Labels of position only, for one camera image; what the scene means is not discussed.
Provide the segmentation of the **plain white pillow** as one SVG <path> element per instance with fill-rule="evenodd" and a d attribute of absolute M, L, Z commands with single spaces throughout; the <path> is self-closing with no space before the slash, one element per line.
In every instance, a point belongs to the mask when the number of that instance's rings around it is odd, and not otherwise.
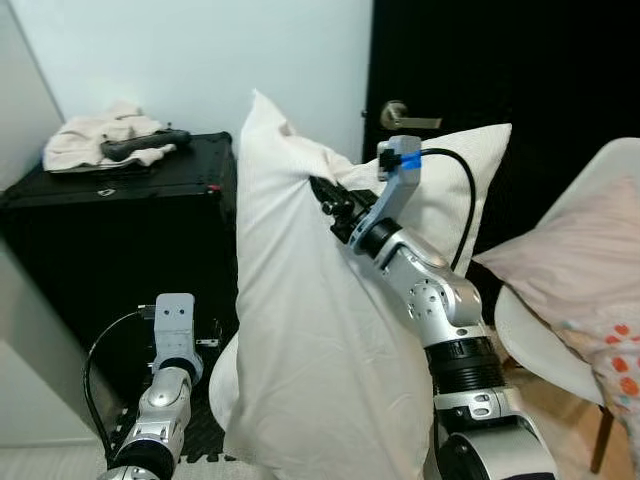
<path fill-rule="evenodd" d="M 227 449 L 278 480 L 422 480 L 433 381 L 404 302 L 330 233 L 308 178 L 381 191 L 256 93 L 239 138 Z"/>

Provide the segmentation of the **orange dotted pale pillow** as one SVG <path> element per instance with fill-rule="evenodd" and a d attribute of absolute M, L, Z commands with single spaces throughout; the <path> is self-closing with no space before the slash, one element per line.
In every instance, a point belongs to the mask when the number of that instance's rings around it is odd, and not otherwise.
<path fill-rule="evenodd" d="M 632 465 L 640 440 L 640 202 L 631 175 L 568 202 L 547 224 L 476 256 L 590 365 L 621 422 Z"/>

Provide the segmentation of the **black foam floor mat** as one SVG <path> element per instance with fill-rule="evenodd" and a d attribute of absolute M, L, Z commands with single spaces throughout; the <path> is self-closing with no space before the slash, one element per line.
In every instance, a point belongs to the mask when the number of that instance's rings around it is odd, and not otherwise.
<path fill-rule="evenodd" d="M 193 465 L 193 463 L 238 461 L 238 458 L 225 452 L 225 431 L 212 415 L 209 397 L 204 393 L 197 394 L 189 406 L 191 406 L 191 416 L 186 426 L 180 462 Z M 124 439 L 127 438 L 138 416 L 140 416 L 140 407 L 137 404 L 120 410 L 119 415 L 116 416 L 115 428 L 108 431 L 110 449 L 106 453 L 106 460 L 111 460 L 122 447 Z"/>

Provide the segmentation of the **black cabinet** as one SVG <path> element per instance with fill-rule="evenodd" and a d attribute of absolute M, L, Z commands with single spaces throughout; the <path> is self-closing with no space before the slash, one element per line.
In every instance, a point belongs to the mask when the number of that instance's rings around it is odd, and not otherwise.
<path fill-rule="evenodd" d="M 0 338 L 70 411 L 92 339 L 161 293 L 236 332 L 236 169 L 229 133 L 195 134 L 148 168 L 36 166 L 0 193 Z"/>

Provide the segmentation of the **black door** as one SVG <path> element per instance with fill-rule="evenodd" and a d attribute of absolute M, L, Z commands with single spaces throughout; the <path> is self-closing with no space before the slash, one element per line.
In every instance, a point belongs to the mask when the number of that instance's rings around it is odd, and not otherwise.
<path fill-rule="evenodd" d="M 372 0 L 361 159 L 390 136 L 381 110 L 436 118 L 422 137 L 512 133 L 476 251 L 531 230 L 612 140 L 640 133 L 634 0 Z"/>

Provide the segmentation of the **crumpled beige cloth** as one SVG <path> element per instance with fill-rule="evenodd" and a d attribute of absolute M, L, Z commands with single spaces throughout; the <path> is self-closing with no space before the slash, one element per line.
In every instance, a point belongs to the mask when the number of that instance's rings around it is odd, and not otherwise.
<path fill-rule="evenodd" d="M 106 159 L 100 152 L 104 141 L 132 140 L 160 129 L 173 129 L 143 113 L 133 102 L 118 101 L 104 113 L 74 116 L 50 137 L 44 147 L 45 172 L 70 174 L 105 172 L 127 166 L 151 166 L 179 147 L 166 145 L 133 152 L 127 160 Z"/>

